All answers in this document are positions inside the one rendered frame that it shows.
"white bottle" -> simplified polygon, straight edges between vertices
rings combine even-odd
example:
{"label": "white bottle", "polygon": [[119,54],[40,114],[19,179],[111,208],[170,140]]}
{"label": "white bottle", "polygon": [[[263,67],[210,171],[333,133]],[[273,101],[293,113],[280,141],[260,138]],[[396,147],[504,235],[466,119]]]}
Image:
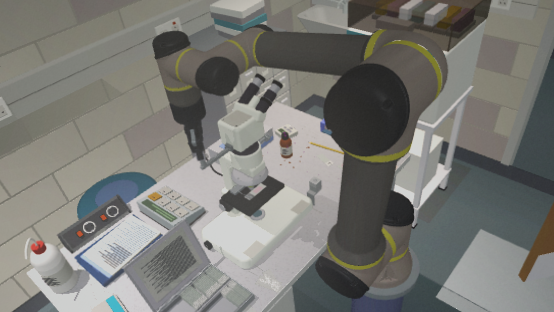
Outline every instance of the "white bottle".
{"label": "white bottle", "polygon": [[34,242],[31,245],[33,251],[31,265],[42,276],[42,280],[46,285],[56,294],[72,289],[77,284],[79,274],[73,270],[58,247],[29,238],[25,244],[25,260],[27,260],[29,241],[31,240]]}

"orange button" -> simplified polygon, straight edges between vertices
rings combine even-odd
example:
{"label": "orange button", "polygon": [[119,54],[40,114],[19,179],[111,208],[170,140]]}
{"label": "orange button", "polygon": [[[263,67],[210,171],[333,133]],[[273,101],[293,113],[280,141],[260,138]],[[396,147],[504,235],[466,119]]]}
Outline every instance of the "orange button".
{"label": "orange button", "polygon": [[154,192],[154,193],[148,195],[148,198],[150,198],[152,201],[157,201],[158,199],[162,198],[162,195]]}

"brown bottle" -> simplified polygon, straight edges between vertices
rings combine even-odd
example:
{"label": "brown bottle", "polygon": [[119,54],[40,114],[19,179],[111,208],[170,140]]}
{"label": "brown bottle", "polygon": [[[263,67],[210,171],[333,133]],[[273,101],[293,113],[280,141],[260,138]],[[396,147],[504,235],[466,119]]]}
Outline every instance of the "brown bottle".
{"label": "brown bottle", "polygon": [[281,141],[279,144],[281,145],[281,156],[283,158],[292,157],[292,140],[289,138],[287,132],[281,134]]}

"yellow pencil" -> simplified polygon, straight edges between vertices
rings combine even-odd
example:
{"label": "yellow pencil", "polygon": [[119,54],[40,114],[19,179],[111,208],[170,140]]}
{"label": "yellow pencil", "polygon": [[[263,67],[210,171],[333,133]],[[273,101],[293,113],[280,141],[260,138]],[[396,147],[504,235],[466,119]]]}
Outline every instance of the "yellow pencil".
{"label": "yellow pencil", "polygon": [[336,149],[333,149],[333,148],[330,148],[330,147],[327,147],[327,146],[324,146],[324,145],[320,145],[320,144],[317,144],[317,143],[314,143],[314,142],[310,142],[310,144],[344,155],[344,152],[337,151]]}

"black control panel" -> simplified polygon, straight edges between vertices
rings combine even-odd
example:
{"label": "black control panel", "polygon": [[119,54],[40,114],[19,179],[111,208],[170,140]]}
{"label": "black control panel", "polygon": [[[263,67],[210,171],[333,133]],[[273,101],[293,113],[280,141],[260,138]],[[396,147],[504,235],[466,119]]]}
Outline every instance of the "black control panel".
{"label": "black control panel", "polygon": [[129,206],[116,195],[82,220],[60,232],[58,238],[67,250],[74,253],[129,213]]}

